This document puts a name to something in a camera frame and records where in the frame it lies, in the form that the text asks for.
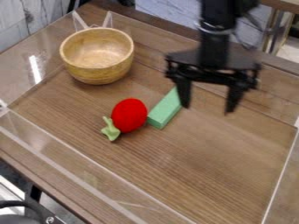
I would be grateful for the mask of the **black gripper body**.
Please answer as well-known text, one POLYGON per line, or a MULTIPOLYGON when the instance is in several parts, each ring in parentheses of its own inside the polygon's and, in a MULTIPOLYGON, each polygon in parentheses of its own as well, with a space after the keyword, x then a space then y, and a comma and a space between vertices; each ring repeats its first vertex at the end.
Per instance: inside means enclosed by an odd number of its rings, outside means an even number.
POLYGON ((260 63, 250 55, 229 52, 223 61, 201 56, 196 50, 171 52, 165 57, 165 77, 179 88, 187 88, 191 83, 203 82, 223 85, 229 88, 255 88, 260 63))

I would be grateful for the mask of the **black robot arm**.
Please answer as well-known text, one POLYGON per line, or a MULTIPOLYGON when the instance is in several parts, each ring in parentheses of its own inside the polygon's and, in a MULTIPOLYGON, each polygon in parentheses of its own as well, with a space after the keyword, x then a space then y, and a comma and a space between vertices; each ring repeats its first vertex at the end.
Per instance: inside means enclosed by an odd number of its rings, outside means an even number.
POLYGON ((192 83, 203 82, 228 88, 224 112, 232 113, 244 93, 258 87, 262 63, 229 48, 238 20, 256 20, 248 12, 259 6, 259 0, 200 0, 197 48, 165 55, 165 77, 176 85, 180 104, 191 105, 192 83))

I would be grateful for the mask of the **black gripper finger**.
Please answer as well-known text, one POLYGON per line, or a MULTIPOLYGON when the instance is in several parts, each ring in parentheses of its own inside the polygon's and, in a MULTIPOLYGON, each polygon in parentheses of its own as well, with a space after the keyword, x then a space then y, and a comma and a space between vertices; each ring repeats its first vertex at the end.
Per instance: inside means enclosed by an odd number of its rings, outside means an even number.
POLYGON ((176 77, 176 89, 180 98, 180 104, 184 108, 191 105, 191 95, 192 95, 192 82, 181 76, 176 77))
POLYGON ((224 114, 232 113, 235 111, 246 91, 247 88, 242 83, 236 83, 228 87, 224 114))

